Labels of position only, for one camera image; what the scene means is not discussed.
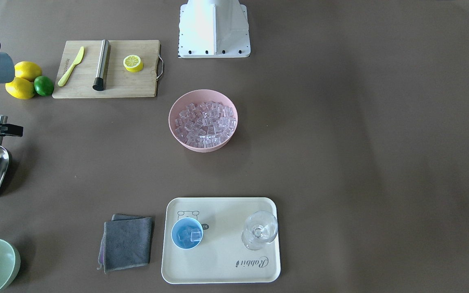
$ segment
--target knife handle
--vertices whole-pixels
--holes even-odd
[[[63,74],[63,76],[61,77],[61,79],[59,80],[59,82],[57,83],[57,85],[59,85],[60,87],[62,87],[63,85],[66,84],[66,82],[68,81],[68,78],[70,78],[70,74],[71,72],[73,71],[73,68],[75,67],[74,64],[70,65],[70,67],[68,68],[68,70],[65,72],[65,74]]]

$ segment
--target gray towel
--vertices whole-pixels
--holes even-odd
[[[104,273],[149,263],[151,218],[114,214],[104,223],[98,262]]]

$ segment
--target yellow knife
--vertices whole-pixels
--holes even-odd
[[[66,71],[66,73],[63,74],[63,76],[61,77],[61,79],[59,80],[57,85],[59,85],[60,87],[65,85],[65,83],[68,81],[68,78],[70,78],[70,74],[73,71],[73,68],[82,61],[82,56],[84,56],[84,47],[83,46],[79,49],[79,52],[77,53],[77,56],[73,60],[72,65],[70,65],[70,67]]]

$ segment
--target lemon slice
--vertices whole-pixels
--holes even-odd
[[[144,63],[137,55],[129,55],[124,58],[123,65],[129,72],[139,72],[144,67]]]

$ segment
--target bowl of ice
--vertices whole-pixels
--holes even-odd
[[[181,96],[168,118],[171,133],[184,147],[199,153],[227,144],[238,126],[236,107],[223,93],[195,90]]]

